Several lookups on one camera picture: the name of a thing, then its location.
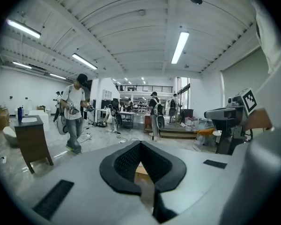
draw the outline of white sink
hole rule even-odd
[[[22,122],[36,122],[37,118],[22,118]]]

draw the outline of black rubber pad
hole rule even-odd
[[[33,210],[47,220],[50,220],[73,185],[73,182],[60,180]]]
[[[213,166],[213,167],[222,168],[222,169],[225,169],[225,167],[227,166],[226,163],[220,163],[220,162],[216,162],[216,161],[212,161],[212,160],[206,160],[204,162],[204,164],[207,164],[207,165],[210,165],[210,166]]]

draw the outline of ceiling light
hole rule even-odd
[[[86,61],[85,59],[83,59],[81,56],[77,55],[76,53],[74,53],[72,55],[73,58],[76,58],[77,60],[79,60],[80,62],[84,63],[85,65],[89,66],[90,68],[96,70],[97,67],[94,66],[93,64],[89,63],[88,61]]]
[[[66,79],[66,78],[64,78],[64,77],[60,77],[60,76],[57,76],[57,75],[52,74],[52,73],[50,73],[50,75],[53,76],[53,77],[58,77],[58,78],[61,78],[61,79]]]
[[[182,53],[182,50],[184,48],[184,45],[186,44],[186,41],[188,39],[188,36],[189,36],[188,32],[181,32],[180,33],[180,37],[179,37],[179,40],[178,40],[178,43],[177,43],[177,47],[176,47],[176,50],[175,50],[175,53],[174,53],[174,56],[173,56],[173,59],[172,59],[172,64],[177,64],[177,62],[180,58],[180,55]]]
[[[12,26],[14,28],[20,29],[23,32],[26,32],[26,33],[28,33],[28,34],[36,37],[36,38],[40,38],[41,37],[41,34],[38,31],[35,31],[34,29],[26,26],[23,23],[12,21],[12,20],[9,20],[9,19],[7,19],[6,22],[8,23],[8,25],[10,25],[10,26]]]
[[[18,63],[18,62],[13,62],[13,64],[16,64],[16,65],[22,66],[22,67],[24,67],[24,68],[29,68],[29,69],[32,69],[32,67],[27,66],[27,65],[23,65],[23,64]]]

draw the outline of blue bottle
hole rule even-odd
[[[21,107],[18,108],[18,121],[22,122],[22,108]]]

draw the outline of railing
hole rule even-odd
[[[173,92],[173,87],[170,86],[120,85],[116,88],[118,91]]]

